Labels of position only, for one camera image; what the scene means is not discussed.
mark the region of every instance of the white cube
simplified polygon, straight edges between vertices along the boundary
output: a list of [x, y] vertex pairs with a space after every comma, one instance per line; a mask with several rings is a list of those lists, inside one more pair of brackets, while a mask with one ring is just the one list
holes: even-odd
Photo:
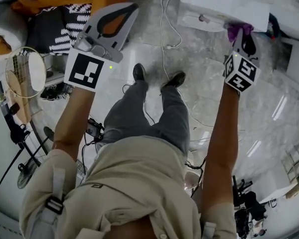
[[240, 93], [255, 85], [260, 69], [236, 51], [225, 62], [225, 82]]

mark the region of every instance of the gray pants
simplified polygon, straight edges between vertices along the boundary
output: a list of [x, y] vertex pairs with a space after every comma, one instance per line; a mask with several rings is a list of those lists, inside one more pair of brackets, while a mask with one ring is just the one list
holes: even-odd
[[187, 157], [188, 112], [177, 89], [173, 86], [162, 88], [163, 114], [158, 123], [150, 126], [143, 112], [148, 88], [147, 82], [136, 81], [111, 108], [104, 121], [104, 137], [96, 144], [97, 152], [105, 144], [131, 136], [147, 135], [168, 141]]

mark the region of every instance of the beige shirt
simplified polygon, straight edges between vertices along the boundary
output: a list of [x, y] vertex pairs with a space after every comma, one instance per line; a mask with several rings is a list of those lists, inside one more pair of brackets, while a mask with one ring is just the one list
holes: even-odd
[[[197, 206], [184, 191], [186, 169], [180, 150], [147, 136], [104, 146], [77, 188], [74, 160], [62, 150], [52, 150], [29, 182], [20, 213], [23, 234], [30, 214], [51, 196], [54, 167], [66, 170], [56, 238], [101, 239], [111, 226], [144, 216], [149, 216], [158, 239], [202, 237]], [[212, 207], [202, 218], [216, 224], [214, 238], [236, 238], [232, 204]]]

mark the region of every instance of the black shoe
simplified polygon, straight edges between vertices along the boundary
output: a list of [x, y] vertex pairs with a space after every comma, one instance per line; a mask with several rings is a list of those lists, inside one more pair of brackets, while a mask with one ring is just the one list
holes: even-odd
[[170, 79], [169, 82], [164, 84], [161, 87], [161, 89], [164, 87], [167, 87], [167, 86], [173, 86], [175, 88], [178, 88], [179, 86], [181, 86], [184, 83], [185, 78], [186, 78], [186, 74], [184, 72], [182, 72], [182, 71], [178, 72], [173, 76], [173, 78]]
[[141, 63], [138, 63], [134, 66], [133, 77], [135, 81], [145, 81], [144, 78], [145, 69]]

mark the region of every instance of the person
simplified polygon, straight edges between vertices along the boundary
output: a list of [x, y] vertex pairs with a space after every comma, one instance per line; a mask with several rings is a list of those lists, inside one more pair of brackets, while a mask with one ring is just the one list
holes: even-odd
[[[224, 84], [198, 210], [184, 190], [190, 135], [187, 108], [177, 87], [185, 73], [162, 86], [163, 114], [152, 126], [143, 112], [148, 84], [141, 64], [133, 76], [135, 83], [109, 111], [97, 158], [76, 188], [75, 162], [95, 93], [74, 89], [56, 126], [53, 149], [28, 185], [20, 212], [26, 238], [32, 238], [35, 215], [50, 206], [48, 200], [55, 195], [55, 206], [62, 208], [50, 206], [45, 215], [52, 214], [55, 238], [236, 238], [231, 173], [238, 152], [238, 93]], [[55, 194], [60, 176], [54, 173], [60, 171], [65, 171], [63, 187]]]

